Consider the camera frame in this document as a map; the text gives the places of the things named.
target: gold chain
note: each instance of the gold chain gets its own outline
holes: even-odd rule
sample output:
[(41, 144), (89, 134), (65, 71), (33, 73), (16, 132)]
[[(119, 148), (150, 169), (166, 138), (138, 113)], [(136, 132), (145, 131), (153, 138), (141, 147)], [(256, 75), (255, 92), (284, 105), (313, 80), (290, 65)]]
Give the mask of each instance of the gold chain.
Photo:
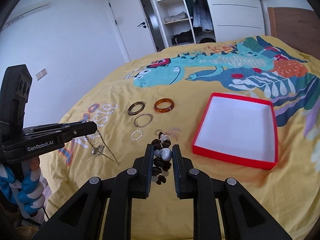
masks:
[[(112, 156), (114, 157), (114, 159), (116, 160), (116, 163), (118, 164), (118, 166), (119, 166), (119, 163), (118, 163), (118, 160), (117, 160), (117, 158), (115, 157), (115, 155), (113, 154), (113, 152), (110, 150), (110, 148), (108, 147), (108, 145), (106, 144), (106, 142), (104, 141), (104, 139), (103, 139), (103, 137), (102, 137), (102, 135), (101, 135), (101, 133), (100, 133), (100, 131), (99, 131), (99, 129), (97, 129), (97, 132), (98, 132), (98, 134), (99, 134), (99, 136), (100, 136), (100, 138), (101, 138), (101, 140), (102, 140), (102, 142), (103, 142), (103, 144), (105, 145), (105, 147), (108, 149), (108, 151), (112, 154)], [(96, 147), (94, 147), (94, 145), (92, 144), (92, 142), (90, 142), (90, 140), (89, 140), (89, 138), (88, 138), (88, 136), (87, 135), (85, 135), (84, 136), (86, 139), (87, 139), (87, 141), (88, 141), (88, 143), (91, 145), (91, 147), (93, 148), (93, 149), (96, 149), (101, 155), (104, 155), (102, 152), (100, 152)]]

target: red box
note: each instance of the red box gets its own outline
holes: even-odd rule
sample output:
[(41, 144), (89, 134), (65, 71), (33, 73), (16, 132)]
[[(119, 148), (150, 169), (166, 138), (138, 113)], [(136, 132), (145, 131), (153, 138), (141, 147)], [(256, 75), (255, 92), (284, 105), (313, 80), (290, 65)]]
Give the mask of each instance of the red box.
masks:
[(193, 139), (192, 151), (225, 162), (271, 170), (278, 162), (272, 103), (212, 93)]

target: yellow bedspread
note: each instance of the yellow bedspread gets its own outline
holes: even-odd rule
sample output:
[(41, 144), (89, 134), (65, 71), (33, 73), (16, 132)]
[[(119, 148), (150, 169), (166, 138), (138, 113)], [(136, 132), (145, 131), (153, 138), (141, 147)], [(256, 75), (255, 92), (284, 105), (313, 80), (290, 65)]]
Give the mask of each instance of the yellow bedspread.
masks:
[[(41, 156), (41, 169), (52, 189), (47, 213), (52, 216), (89, 178), (111, 178), (131, 167), (156, 138), (157, 129), (178, 127), (180, 139), (172, 143), (180, 145), (182, 155), (196, 168), (212, 178), (236, 178), (293, 239), (303, 239), (320, 214), (319, 70), (319, 60), (266, 36), (178, 46), (127, 63), (88, 92), (61, 120), (96, 122), (120, 165), (104, 156), (94, 157), (85, 138)], [(273, 102), (279, 160), (271, 171), (192, 153), (191, 142), (212, 92)], [(157, 113), (153, 106), (161, 98), (171, 98), (174, 109)], [(129, 116), (127, 109), (137, 101), (146, 103), (141, 113), (154, 118), (148, 126), (138, 128), (143, 135), (133, 141), (131, 134), (138, 130), (133, 125), (136, 116)], [(112, 158), (106, 149), (104, 153)], [(192, 201), (176, 197), (171, 169), (166, 184), (152, 183), (147, 200), (133, 200), (132, 239), (192, 236)]]

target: white bead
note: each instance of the white bead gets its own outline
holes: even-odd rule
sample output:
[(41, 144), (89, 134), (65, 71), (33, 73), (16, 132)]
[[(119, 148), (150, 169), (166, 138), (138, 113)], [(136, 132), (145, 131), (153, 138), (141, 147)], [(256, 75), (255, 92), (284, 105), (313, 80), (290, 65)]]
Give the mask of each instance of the white bead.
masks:
[(162, 175), (166, 177), (166, 176), (169, 175), (169, 172), (168, 171), (162, 171)]
[(153, 152), (153, 154), (155, 155), (155, 157), (160, 157), (161, 156), (161, 151), (160, 150), (155, 150)]
[(161, 158), (164, 161), (170, 161), (172, 158), (172, 151), (169, 148), (161, 149)]
[(165, 140), (169, 140), (169, 136), (166, 134), (162, 134), (160, 137), (160, 142), (163, 143)]
[(158, 181), (158, 176), (152, 176), (151, 177), (152, 182), (157, 182)]

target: wardrobe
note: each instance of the wardrobe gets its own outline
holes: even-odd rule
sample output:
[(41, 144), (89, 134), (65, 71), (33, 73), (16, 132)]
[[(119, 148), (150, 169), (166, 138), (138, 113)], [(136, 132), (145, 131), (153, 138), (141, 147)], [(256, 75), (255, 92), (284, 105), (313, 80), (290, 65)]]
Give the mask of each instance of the wardrobe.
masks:
[[(151, 0), (166, 48), (175, 45), (174, 35), (183, 32), (189, 32), (188, 34), (192, 36), (189, 42), (181, 45), (198, 44), (203, 38), (212, 38), (216, 42), (221, 42), (265, 34), (260, 0), (206, 0), (206, 2), (213, 30), (199, 32), (199, 28), (193, 28), (196, 16), (190, 15), (189, 12), (192, 12), (192, 9), (188, 3), (188, 10), (186, 0)], [(185, 19), (169, 22), (166, 19), (181, 12), (186, 13)]]

